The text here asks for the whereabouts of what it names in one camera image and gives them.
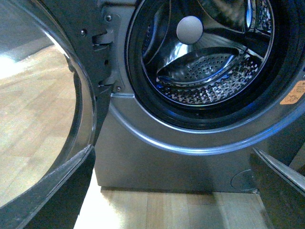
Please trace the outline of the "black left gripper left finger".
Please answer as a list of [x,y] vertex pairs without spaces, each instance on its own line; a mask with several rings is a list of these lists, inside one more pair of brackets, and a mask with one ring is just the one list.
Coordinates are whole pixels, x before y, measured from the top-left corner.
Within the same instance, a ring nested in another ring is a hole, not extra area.
[[93,146],[88,145],[34,186],[0,208],[2,229],[72,229],[90,186]]

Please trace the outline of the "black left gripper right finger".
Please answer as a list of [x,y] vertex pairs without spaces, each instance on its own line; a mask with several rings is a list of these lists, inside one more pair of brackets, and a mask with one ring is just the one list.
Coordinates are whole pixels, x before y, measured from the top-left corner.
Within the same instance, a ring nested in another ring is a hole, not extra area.
[[250,156],[259,195],[275,229],[305,227],[305,163],[287,166],[254,148]]

